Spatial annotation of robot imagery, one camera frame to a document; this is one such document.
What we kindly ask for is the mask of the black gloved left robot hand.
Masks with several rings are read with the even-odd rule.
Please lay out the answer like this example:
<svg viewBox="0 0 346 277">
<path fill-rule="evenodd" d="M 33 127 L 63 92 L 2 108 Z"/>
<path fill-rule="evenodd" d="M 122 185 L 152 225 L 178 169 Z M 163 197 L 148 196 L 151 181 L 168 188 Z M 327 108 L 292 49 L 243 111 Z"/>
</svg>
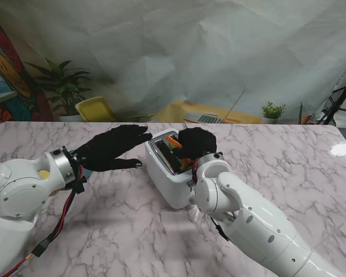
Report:
<svg viewBox="0 0 346 277">
<path fill-rule="evenodd" d="M 142 166 L 138 159 L 121 159 L 120 156 L 134 147 L 149 141 L 152 135 L 146 126 L 121 125 L 96 135 L 93 139 L 74 150 L 73 154 L 83 168 L 105 172 L 132 169 Z"/>
</svg>

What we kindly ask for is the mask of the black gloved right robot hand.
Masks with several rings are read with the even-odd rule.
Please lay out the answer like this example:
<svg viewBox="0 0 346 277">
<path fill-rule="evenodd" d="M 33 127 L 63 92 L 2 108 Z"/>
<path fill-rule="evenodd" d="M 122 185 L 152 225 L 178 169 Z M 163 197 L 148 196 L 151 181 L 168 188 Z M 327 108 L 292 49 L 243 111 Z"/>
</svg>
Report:
<svg viewBox="0 0 346 277">
<path fill-rule="evenodd" d="M 172 151 L 177 158 L 196 160 L 206 154 L 216 153 L 216 136 L 202 128 L 186 128 L 178 133 L 178 143 L 181 148 Z"/>
</svg>

